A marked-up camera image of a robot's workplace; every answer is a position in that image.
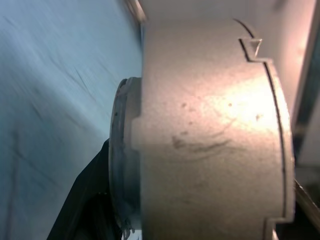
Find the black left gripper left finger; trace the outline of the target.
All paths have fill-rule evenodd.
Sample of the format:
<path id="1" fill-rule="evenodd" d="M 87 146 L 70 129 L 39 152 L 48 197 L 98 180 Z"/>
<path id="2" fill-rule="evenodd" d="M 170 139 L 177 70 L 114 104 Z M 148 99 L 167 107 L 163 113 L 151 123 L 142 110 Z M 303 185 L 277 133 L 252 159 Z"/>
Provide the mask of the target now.
<path id="1" fill-rule="evenodd" d="M 74 181 L 46 240 L 128 240 L 134 233 L 134 160 L 108 139 Z"/>

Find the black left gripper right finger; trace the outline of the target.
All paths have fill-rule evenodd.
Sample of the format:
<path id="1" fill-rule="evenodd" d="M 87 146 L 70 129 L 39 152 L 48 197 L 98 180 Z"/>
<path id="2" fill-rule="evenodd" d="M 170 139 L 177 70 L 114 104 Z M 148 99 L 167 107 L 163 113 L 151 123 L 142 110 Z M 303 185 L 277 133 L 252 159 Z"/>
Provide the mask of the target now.
<path id="1" fill-rule="evenodd" d="M 294 220 L 277 224 L 274 240 L 320 240 L 320 185 L 294 183 Z"/>

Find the silver motor housing copper coils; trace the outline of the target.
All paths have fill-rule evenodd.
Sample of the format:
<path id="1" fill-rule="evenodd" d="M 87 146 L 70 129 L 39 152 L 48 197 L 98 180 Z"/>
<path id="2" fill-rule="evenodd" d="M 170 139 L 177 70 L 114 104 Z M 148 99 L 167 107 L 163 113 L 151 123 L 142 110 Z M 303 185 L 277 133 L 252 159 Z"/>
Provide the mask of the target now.
<path id="1" fill-rule="evenodd" d="M 263 240 L 283 211 L 274 100 L 236 21 L 148 21 L 141 77 L 115 95 L 110 139 L 134 161 L 142 240 Z"/>

